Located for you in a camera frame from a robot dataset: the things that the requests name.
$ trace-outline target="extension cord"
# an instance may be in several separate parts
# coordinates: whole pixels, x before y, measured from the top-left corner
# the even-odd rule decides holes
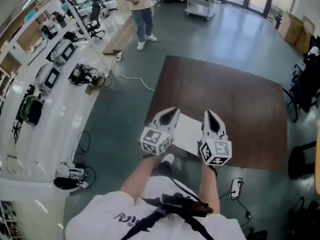
[[[116,55],[115,61],[116,61],[116,62],[120,62],[121,59],[122,59],[122,52],[120,51],[120,52]]]
[[[241,187],[242,187],[242,179],[241,178],[235,178],[232,181],[232,186],[231,186],[231,190],[230,190],[230,193],[229,193],[230,199],[236,199],[236,198],[239,197]]]

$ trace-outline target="metal cart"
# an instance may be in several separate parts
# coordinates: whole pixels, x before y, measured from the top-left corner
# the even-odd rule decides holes
[[[214,15],[216,4],[211,0],[186,0],[187,7],[184,10],[187,15],[194,14],[211,19]]]

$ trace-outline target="office chair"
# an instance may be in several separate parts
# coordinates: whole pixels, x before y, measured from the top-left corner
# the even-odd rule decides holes
[[[311,201],[307,208],[304,208],[304,197],[301,197],[293,208],[289,210],[288,223],[283,227],[287,240],[316,240],[320,234],[320,210],[316,201]]]
[[[268,231],[261,230],[255,232],[254,228],[250,228],[250,234],[246,236],[247,240],[267,240],[268,238]]]
[[[283,91],[289,96],[291,101],[285,106],[288,107],[293,103],[295,111],[295,119],[298,120],[298,105],[299,109],[302,108],[304,112],[308,113],[310,108],[314,105],[318,107],[317,91],[320,89],[320,57],[311,56],[306,61],[305,70],[299,74],[296,74],[292,79],[291,89],[289,91]]]
[[[99,14],[100,14],[100,5],[98,2],[94,1],[92,3],[92,12],[91,12],[91,16],[90,16],[90,23],[85,25],[86,30],[89,32],[90,36],[99,38],[100,40],[102,40],[102,38],[100,36],[98,36],[97,34],[103,32],[105,33],[104,30],[100,30],[100,31],[96,31],[98,28],[100,28],[100,22],[99,22]]]

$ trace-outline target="concrete floor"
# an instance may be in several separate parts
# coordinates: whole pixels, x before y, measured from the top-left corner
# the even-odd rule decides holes
[[[289,87],[293,66],[301,56],[281,39],[270,22],[228,5],[219,4],[211,20],[187,16],[184,9],[184,4],[156,7],[154,34],[159,41],[148,42],[143,51],[137,51],[134,36],[123,53],[123,61],[114,70],[127,77],[140,77],[155,88],[165,57],[173,55],[221,64]],[[93,196],[118,190],[140,161],[138,139],[153,92],[138,80],[111,76],[112,86],[101,90],[85,127],[91,133],[91,148],[86,155],[77,157],[96,170],[97,179],[90,189],[67,198],[64,225]],[[291,115],[293,107],[288,110]],[[296,124],[288,117],[288,154],[293,146],[316,139],[320,118],[317,108],[300,116]],[[314,150],[309,153],[310,159],[314,159]],[[178,179],[197,191],[201,164],[176,157],[173,165],[180,168],[174,171]],[[242,168],[223,166],[217,171],[218,192],[222,195],[230,190],[232,179]],[[245,169],[241,177],[245,184],[240,200],[252,214],[252,221],[243,227],[246,235],[254,227],[256,231],[267,230],[268,239],[283,239],[282,228],[291,206],[301,196],[305,196],[307,204],[317,199],[313,175],[291,181],[287,168],[283,172]],[[228,197],[221,200],[221,213],[238,219],[240,224],[247,222],[244,209]]]

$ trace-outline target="hand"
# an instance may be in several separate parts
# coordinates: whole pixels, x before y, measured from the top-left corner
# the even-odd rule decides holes
[[[139,0],[132,0],[131,3],[132,3],[134,6],[136,6],[137,4],[140,3],[140,1],[139,1]]]

